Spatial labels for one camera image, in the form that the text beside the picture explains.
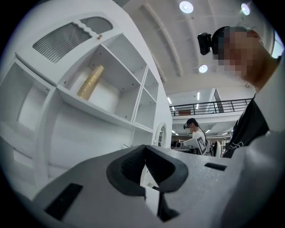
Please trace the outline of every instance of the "ceiling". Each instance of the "ceiling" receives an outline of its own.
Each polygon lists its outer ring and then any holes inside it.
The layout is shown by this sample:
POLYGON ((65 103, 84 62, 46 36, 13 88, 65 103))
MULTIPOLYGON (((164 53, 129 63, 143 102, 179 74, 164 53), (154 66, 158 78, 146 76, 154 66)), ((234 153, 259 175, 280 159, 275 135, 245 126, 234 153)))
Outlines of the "ceiling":
POLYGON ((178 94, 168 95, 172 106, 209 102, 214 96, 215 89, 191 90, 178 94), (197 100, 197 93, 200 92, 200 100, 197 100))
POLYGON ((123 9, 129 13, 145 39, 159 70, 167 95, 215 88, 242 86, 217 67, 212 55, 200 54, 197 36, 213 34, 226 25, 254 27, 268 51, 272 51, 274 32, 267 20, 250 4, 251 13, 240 12, 240 0, 188 0, 194 7, 183 13, 181 0, 130 0, 123 9), (199 73, 206 64, 208 71, 199 73))

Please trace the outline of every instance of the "ceiling light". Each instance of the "ceiling light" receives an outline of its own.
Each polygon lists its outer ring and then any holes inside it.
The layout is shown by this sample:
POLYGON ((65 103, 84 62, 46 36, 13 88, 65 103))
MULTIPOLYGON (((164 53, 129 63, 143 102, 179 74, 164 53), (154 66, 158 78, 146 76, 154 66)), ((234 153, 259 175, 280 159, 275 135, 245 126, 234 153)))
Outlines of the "ceiling light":
POLYGON ((179 8, 184 13, 192 13, 193 12, 193 5, 190 2, 183 1, 179 4, 179 8))
POLYGON ((205 73, 207 70, 208 70, 207 65, 201 65, 201 66, 199 67, 199 71, 200 71, 201 73, 205 73))
POLYGON ((241 11, 242 11, 245 15, 250 14, 250 9, 249 9, 249 7, 248 7, 247 4, 243 3, 243 4, 241 4, 240 7, 241 7, 241 11))

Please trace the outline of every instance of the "railing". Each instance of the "railing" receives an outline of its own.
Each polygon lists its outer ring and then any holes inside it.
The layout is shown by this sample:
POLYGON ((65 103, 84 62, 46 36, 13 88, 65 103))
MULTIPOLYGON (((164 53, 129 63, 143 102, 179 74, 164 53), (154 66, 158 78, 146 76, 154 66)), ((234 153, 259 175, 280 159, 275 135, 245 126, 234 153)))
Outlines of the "railing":
POLYGON ((170 106, 172 116, 215 114, 243 111, 252 98, 170 106))

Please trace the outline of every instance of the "black shirt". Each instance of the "black shirt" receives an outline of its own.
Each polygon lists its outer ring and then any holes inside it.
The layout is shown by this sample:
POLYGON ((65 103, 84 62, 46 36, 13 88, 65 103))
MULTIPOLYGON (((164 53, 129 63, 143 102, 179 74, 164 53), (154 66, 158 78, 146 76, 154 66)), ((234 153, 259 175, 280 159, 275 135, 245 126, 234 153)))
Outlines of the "black shirt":
POLYGON ((236 148, 248 146, 252 140, 269 130, 260 109, 254 102, 254 97, 233 127, 230 147, 223 155, 225 158, 231 158, 236 148))

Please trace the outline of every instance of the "gold canister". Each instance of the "gold canister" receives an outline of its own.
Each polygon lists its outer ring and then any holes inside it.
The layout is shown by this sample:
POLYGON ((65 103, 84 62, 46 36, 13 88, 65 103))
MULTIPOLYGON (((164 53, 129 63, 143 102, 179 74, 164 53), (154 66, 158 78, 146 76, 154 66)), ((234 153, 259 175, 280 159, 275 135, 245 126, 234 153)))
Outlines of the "gold canister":
POLYGON ((77 96, 89 100, 93 90, 99 82, 99 78, 102 75, 104 67, 102 65, 96 66, 96 68, 92 71, 92 73, 88 76, 85 82, 80 87, 77 96))

